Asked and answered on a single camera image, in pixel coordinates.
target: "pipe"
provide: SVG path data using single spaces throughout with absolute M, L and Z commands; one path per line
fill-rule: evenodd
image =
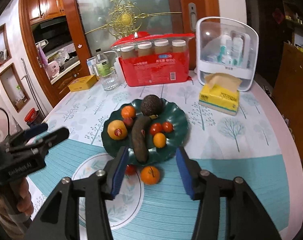
M 39 103 L 39 101 L 38 101 L 38 99 L 37 99 L 37 97 L 36 97 L 36 92 L 35 92 L 35 90 L 34 90 L 34 87 L 33 87 L 33 85 L 32 85 L 32 82 L 31 82 L 31 80 L 30 80 L 30 77 L 29 77 L 29 74 L 28 74 L 28 70 L 27 70 L 25 61 L 24 61 L 23 58 L 21 58 L 21 61 L 22 61 L 22 64 L 24 65 L 24 69 L 25 69 L 25 72 L 26 72 L 26 74 L 21 78 L 21 80 L 23 80 L 24 78 L 26 78 L 28 87 L 29 87 L 30 92 L 31 92 L 31 95 L 32 95 L 32 97 L 33 97 L 33 99 L 34 99 L 34 101 L 35 101 L 35 103 L 36 103 L 36 105 L 37 105 L 37 107 L 38 107 L 40 113 L 42 114 L 43 118 L 45 118 L 46 115 L 45 115 L 43 109 L 41 108 L 40 103 Z

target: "white plastic box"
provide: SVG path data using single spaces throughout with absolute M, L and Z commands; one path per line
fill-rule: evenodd
M 243 40 L 242 57 L 237 61 L 231 53 L 231 63 L 221 60 L 222 35 L 228 34 L 232 40 L 240 36 Z M 205 17 L 196 24 L 196 73 L 201 84 L 211 73 L 227 73 L 242 80 L 239 91 L 250 89 L 256 69 L 259 37 L 248 25 L 223 17 Z

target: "avocado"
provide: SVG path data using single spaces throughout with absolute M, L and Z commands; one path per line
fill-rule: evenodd
M 163 111 L 163 101 L 156 95 L 145 96 L 140 109 L 143 115 L 160 114 Z

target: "gold door decoration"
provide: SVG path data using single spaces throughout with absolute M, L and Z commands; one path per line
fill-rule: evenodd
M 108 29 L 109 33 L 117 39 L 126 37 L 139 30 L 142 25 L 142 19 L 158 15 L 168 15 L 182 12 L 165 13 L 142 13 L 140 9 L 129 0 L 111 0 L 114 3 L 111 12 L 108 15 L 107 23 L 99 28 L 93 29 L 85 34 L 100 29 Z

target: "glass cup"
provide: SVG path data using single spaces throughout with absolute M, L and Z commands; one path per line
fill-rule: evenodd
M 111 72 L 106 76 L 99 76 L 102 87 L 105 91 L 111 91 L 118 87 L 118 80 L 115 70 L 111 70 Z

